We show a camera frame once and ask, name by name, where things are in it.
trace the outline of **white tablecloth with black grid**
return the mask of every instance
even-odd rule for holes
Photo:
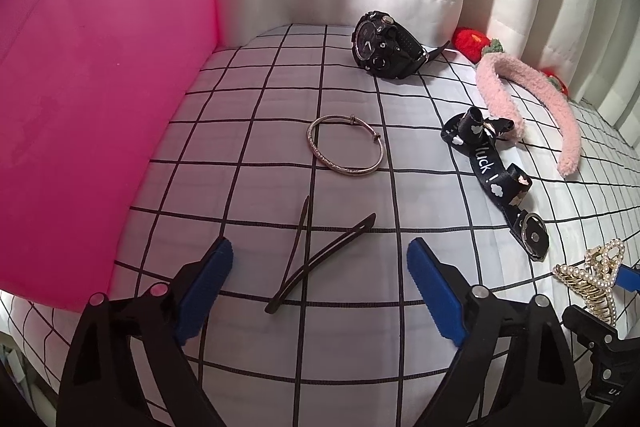
[[[527,132],[522,143],[500,144],[500,154],[533,178],[522,207],[545,219],[550,236],[546,260],[532,263],[468,159],[440,139],[450,117],[486,107],[474,68],[447,51],[404,80],[372,78],[354,66],[350,32],[283,26],[213,53],[149,163],[120,240],[113,299],[170,280],[221,233],[232,242],[233,270],[205,331],[184,349],[229,427],[413,425],[455,352],[406,270],[417,236],[471,284],[521,301],[544,293],[558,315],[584,303],[551,276],[554,265],[579,263],[586,248],[615,237],[626,239],[625,264],[638,261],[640,162],[593,108],[574,105],[582,159],[563,180],[556,124],[531,94],[508,85]],[[306,128],[326,114],[355,114],[380,131],[386,156],[377,172],[353,178],[318,164]],[[321,126],[319,148],[345,166],[368,166],[378,154],[364,129],[341,124]],[[307,195],[312,231],[292,269],[372,212],[376,223],[268,315]],[[622,289],[614,295],[624,336],[637,301]],[[20,347],[57,389],[78,316],[6,293],[2,304]],[[589,357],[567,338],[584,388]],[[507,345],[498,343],[470,420],[488,412]],[[170,425],[138,341],[132,350],[153,414]]]

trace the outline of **pink headband band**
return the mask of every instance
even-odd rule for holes
[[[543,73],[527,66],[518,58],[506,53],[487,53],[478,63],[476,84],[492,116],[513,120],[513,133],[518,139],[524,135],[524,120],[498,75],[525,87],[546,106],[562,134],[558,172],[562,176],[575,172],[580,160],[580,128],[564,96]]]

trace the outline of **black wristwatch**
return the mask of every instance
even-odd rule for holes
[[[351,51],[358,67],[381,78],[405,78],[415,73],[448,44],[428,52],[391,15],[379,11],[365,13],[351,35]]]

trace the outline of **bracelet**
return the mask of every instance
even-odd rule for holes
[[[312,135],[314,127],[316,125],[322,123],[323,121],[326,121],[326,120],[347,121],[351,125],[354,125],[354,124],[357,123],[358,125],[364,127],[367,131],[369,131],[371,133],[371,136],[373,136],[373,141],[377,141],[378,142],[378,145],[380,147],[380,157],[378,158],[378,161],[374,165],[372,165],[372,166],[370,166],[370,167],[368,167],[366,169],[350,169],[350,168],[347,168],[347,167],[341,167],[341,166],[335,164],[334,162],[332,162],[326,156],[324,156],[318,150],[318,147],[316,147],[316,144],[314,143],[314,139],[313,139],[313,137],[311,135]],[[385,157],[385,149],[384,149],[384,147],[382,145],[382,138],[380,137],[380,133],[378,133],[375,129],[373,129],[364,120],[361,120],[360,118],[356,118],[355,115],[342,116],[340,114],[330,114],[330,115],[322,116],[322,117],[318,118],[316,121],[313,121],[311,123],[311,125],[309,126],[309,128],[306,130],[306,140],[309,142],[309,147],[311,147],[311,152],[314,154],[314,156],[316,158],[318,158],[322,163],[324,163],[332,171],[340,172],[340,174],[346,174],[347,176],[363,176],[364,174],[369,174],[370,172],[373,172],[378,167],[380,167],[380,164],[382,163],[382,160]]]

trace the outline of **blue pad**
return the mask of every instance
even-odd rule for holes
[[[225,283],[226,276],[231,271],[233,260],[234,251],[231,248],[231,243],[225,239],[218,245],[180,301],[178,321],[174,333],[175,339],[181,346],[184,346],[188,339],[197,337],[200,333],[205,319],[209,316],[213,302]]]
[[[427,305],[440,334],[460,347],[465,330],[462,305],[420,241],[414,239],[406,252],[406,266]]]
[[[618,268],[616,286],[620,286],[628,292],[640,291],[640,272],[621,264]]]

